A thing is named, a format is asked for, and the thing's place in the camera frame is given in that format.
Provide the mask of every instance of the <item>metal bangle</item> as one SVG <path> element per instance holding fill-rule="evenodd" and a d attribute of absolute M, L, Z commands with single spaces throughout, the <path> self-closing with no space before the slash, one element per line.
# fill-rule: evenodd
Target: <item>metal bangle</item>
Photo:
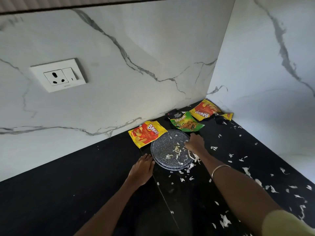
<path fill-rule="evenodd" d="M 212 174 L 211 174 L 211 178 L 213 178 L 213 174 L 214 174 L 215 171 L 218 170 L 220 167 L 230 167 L 230 166 L 229 166 L 229 165 L 220 165 L 220 166 L 216 167 L 216 168 L 213 170 Z"/>

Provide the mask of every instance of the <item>grey plate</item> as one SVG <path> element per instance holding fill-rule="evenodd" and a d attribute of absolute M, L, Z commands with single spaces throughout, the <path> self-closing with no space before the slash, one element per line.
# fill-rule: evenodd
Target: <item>grey plate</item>
<path fill-rule="evenodd" d="M 193 159 L 189 157 L 188 150 L 184 148 L 185 140 L 189 140 L 189 136 L 186 133 L 179 130 L 168 130 L 168 132 L 151 144 L 151 154 L 155 162 L 167 170 L 176 171 L 188 167 L 193 162 Z M 173 150 L 175 146 L 178 146 L 177 143 L 179 143 L 181 153 L 176 160 L 176 154 Z M 173 155 L 171 159 L 166 159 L 168 154 Z"/>

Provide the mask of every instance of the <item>forearm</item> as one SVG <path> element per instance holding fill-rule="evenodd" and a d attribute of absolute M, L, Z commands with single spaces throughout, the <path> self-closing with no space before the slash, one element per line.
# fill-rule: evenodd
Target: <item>forearm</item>
<path fill-rule="evenodd" d="M 200 157 L 209 174 L 212 174 L 216 167 L 224 165 L 206 149 L 196 150 L 195 154 Z M 213 181 L 232 212 L 256 235 L 261 234 L 262 222 L 266 215 L 281 209 L 253 179 L 233 168 L 218 168 L 213 175 Z"/>
<path fill-rule="evenodd" d="M 128 200 L 136 191 L 128 179 L 100 210 L 75 234 L 75 236 L 110 236 Z"/>

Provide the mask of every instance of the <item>bingo logo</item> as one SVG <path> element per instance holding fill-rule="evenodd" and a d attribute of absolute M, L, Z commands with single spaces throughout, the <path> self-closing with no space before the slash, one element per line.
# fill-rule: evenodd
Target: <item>bingo logo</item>
<path fill-rule="evenodd" d="M 148 129 L 149 131 L 154 132 L 155 134 L 159 134 L 159 132 L 156 130 L 156 128 L 155 128 L 152 124 L 149 124 L 149 125 L 147 126 L 147 129 Z"/>

